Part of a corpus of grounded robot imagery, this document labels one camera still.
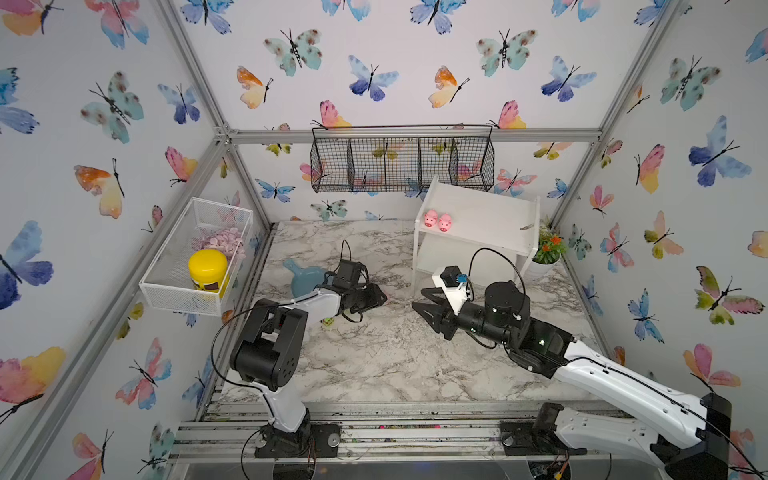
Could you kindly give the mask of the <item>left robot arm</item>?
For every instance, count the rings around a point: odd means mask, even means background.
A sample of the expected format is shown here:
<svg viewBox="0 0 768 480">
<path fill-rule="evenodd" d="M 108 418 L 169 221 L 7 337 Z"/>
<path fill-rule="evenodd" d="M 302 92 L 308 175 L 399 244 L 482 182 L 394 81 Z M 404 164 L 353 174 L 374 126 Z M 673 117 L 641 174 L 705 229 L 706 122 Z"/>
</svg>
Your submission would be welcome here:
<svg viewBox="0 0 768 480">
<path fill-rule="evenodd" d="M 312 440 L 310 413 L 291 384 L 309 325 L 338 315 L 364 313 L 384 305 L 376 284 L 342 288 L 318 286 L 288 303 L 262 299 L 248 312 L 230 355 L 229 366 L 246 387 L 262 394 L 269 420 L 268 443 L 305 449 Z"/>
</svg>

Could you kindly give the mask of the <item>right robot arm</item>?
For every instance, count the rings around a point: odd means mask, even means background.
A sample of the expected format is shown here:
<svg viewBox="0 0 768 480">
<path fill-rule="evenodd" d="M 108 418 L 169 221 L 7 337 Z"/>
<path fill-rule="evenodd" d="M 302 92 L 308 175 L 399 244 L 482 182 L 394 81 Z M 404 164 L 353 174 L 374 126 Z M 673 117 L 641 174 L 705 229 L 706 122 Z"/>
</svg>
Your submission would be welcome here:
<svg viewBox="0 0 768 480">
<path fill-rule="evenodd" d="M 604 356 L 569 332 L 530 314 L 530 299 L 513 282 L 495 282 L 480 304 L 461 278 L 436 280 L 413 310 L 444 339 L 458 331 L 505 350 L 518 367 L 576 386 L 624 412 L 624 417 L 542 404 L 526 426 L 502 427 L 515 455 L 598 451 L 660 469 L 670 479 L 726 479 L 730 474 L 731 403 L 709 393 L 686 394 Z"/>
</svg>

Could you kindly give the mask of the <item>pink pig toy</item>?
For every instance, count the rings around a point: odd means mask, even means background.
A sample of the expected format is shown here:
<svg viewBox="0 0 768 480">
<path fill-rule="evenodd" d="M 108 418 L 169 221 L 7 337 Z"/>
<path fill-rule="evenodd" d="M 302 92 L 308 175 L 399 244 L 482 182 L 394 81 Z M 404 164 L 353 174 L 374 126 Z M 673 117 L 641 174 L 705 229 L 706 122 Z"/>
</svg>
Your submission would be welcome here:
<svg viewBox="0 0 768 480">
<path fill-rule="evenodd" d="M 453 225 L 453 220 L 449 214 L 443 214 L 438 219 L 438 223 L 437 223 L 438 229 L 443 233 L 448 232 L 451 229 L 452 225 Z"/>
<path fill-rule="evenodd" d="M 427 211 L 423 216 L 423 225 L 426 228 L 433 228 L 438 223 L 438 214 L 435 210 Z"/>
</svg>

